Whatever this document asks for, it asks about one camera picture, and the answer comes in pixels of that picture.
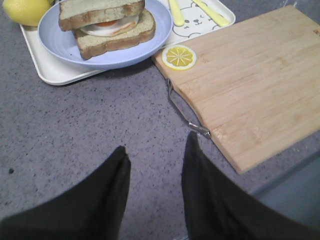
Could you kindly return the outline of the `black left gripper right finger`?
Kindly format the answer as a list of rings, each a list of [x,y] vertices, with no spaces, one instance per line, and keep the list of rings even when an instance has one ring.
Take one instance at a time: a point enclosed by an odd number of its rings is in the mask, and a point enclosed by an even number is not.
[[[224,175],[203,153],[197,134],[186,140],[181,186],[190,240],[318,240],[319,231],[265,206]]]

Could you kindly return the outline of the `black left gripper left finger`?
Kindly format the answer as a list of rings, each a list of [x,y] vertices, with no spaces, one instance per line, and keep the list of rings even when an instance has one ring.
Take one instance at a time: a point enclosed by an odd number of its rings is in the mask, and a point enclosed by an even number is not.
[[[116,240],[130,186],[123,146],[94,172],[58,197],[0,223],[2,240]]]

